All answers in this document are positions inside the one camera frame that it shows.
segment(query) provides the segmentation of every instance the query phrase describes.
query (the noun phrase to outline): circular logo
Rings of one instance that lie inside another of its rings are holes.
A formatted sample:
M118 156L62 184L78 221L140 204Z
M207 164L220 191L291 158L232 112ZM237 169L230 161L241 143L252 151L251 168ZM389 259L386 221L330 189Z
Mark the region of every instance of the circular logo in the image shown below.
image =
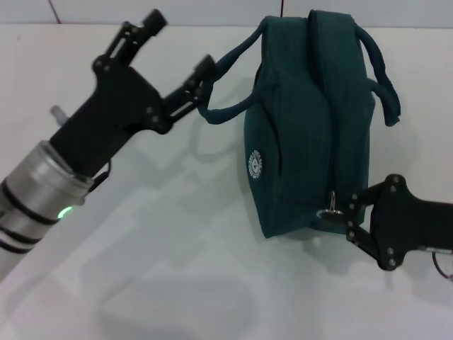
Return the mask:
M254 150L248 158L248 172L252 179L257 179L263 169L263 160L258 151Z

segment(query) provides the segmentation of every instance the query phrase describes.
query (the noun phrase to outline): teal bag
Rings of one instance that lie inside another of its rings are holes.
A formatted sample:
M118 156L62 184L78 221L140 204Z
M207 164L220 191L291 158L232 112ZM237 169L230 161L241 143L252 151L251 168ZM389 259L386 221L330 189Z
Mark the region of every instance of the teal bag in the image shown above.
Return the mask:
M208 110L213 83L262 35L262 63L251 95L230 108ZM368 79L360 42L377 82ZM381 52L351 16L311 11L308 18L267 17L217 63L202 88L200 114L221 124L247 110L244 123L248 181L265 237L303 227L344 233L319 218L368 187L372 92L387 126L399 121L398 96Z

